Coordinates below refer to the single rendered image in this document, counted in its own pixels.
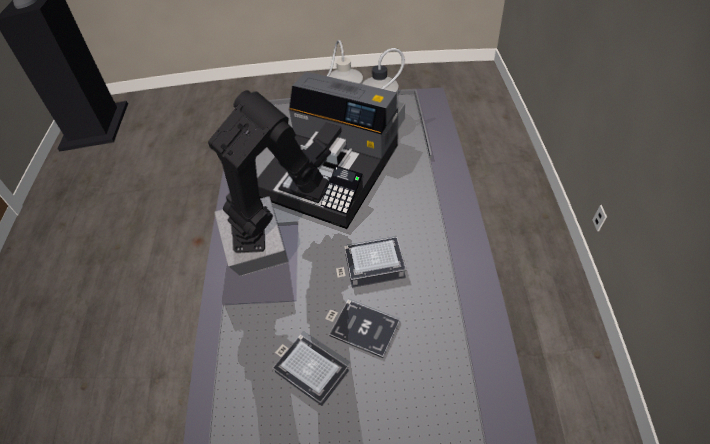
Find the white plastic bottle with black cap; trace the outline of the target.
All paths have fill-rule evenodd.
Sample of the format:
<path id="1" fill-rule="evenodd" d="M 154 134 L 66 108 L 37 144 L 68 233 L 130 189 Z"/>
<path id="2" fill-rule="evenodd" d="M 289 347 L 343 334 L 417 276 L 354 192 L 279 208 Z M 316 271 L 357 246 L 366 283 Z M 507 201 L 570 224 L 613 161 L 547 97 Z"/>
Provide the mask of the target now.
<path id="1" fill-rule="evenodd" d="M 362 84 L 381 89 L 385 84 L 387 84 L 391 80 L 392 80 L 392 78 L 387 77 L 387 67 L 381 65 L 381 70 L 378 70 L 378 65 L 376 65 L 372 68 L 372 77 L 366 79 Z M 398 83 L 396 81 L 394 81 L 391 85 L 389 85 L 387 88 L 384 89 L 384 90 L 397 92 L 397 107 L 398 107 L 398 87 L 399 87 Z"/>

